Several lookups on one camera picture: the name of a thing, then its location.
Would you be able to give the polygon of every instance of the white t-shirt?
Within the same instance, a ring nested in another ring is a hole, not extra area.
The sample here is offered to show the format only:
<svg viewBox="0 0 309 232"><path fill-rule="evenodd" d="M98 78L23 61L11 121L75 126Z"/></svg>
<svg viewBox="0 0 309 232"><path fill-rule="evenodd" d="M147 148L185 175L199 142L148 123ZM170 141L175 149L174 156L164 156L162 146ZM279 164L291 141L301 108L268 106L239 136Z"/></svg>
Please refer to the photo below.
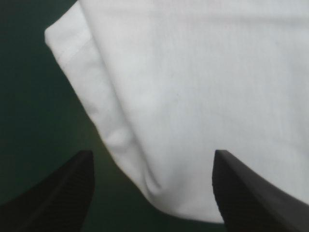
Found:
<svg viewBox="0 0 309 232"><path fill-rule="evenodd" d="M158 209L222 222L216 149L309 203L307 0L80 0L45 37Z"/></svg>

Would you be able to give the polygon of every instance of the green table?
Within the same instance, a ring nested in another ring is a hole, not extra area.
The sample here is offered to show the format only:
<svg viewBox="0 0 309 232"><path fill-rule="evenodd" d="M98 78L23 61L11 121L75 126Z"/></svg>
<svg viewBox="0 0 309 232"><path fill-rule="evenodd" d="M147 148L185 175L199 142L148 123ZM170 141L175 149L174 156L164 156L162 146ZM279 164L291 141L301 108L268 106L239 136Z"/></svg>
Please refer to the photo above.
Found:
<svg viewBox="0 0 309 232"><path fill-rule="evenodd" d="M0 1L0 204L78 150L95 155L96 190L84 232L223 232L154 209L119 170L44 43L75 0Z"/></svg>

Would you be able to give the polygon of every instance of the white cloth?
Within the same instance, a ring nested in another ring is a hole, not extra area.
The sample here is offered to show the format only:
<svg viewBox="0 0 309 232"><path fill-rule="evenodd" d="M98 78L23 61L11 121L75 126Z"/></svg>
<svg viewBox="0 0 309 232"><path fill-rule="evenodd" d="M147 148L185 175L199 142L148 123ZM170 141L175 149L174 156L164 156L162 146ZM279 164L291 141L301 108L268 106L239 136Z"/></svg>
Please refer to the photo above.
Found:
<svg viewBox="0 0 309 232"><path fill-rule="evenodd" d="M309 1L80 0L45 36L158 209L222 221L216 149L309 203Z"/></svg>

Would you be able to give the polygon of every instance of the dark green surface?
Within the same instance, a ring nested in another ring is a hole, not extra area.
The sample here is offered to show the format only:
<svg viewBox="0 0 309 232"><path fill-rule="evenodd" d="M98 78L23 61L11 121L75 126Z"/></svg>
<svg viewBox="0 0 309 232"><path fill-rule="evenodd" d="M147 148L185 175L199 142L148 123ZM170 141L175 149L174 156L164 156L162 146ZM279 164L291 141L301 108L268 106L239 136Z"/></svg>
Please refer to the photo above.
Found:
<svg viewBox="0 0 309 232"><path fill-rule="evenodd" d="M96 191L84 232L223 232L154 209L114 164L44 43L75 0L0 0L0 204L78 150L95 154Z"/></svg>

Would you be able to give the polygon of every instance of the white fabric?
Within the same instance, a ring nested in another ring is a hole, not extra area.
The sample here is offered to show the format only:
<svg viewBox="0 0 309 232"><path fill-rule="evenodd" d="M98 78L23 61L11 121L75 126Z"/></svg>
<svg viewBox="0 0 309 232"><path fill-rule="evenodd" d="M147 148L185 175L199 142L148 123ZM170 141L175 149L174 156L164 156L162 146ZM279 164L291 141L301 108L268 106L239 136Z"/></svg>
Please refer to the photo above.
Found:
<svg viewBox="0 0 309 232"><path fill-rule="evenodd" d="M309 1L80 0L46 42L158 209L222 221L216 149L309 203Z"/></svg>

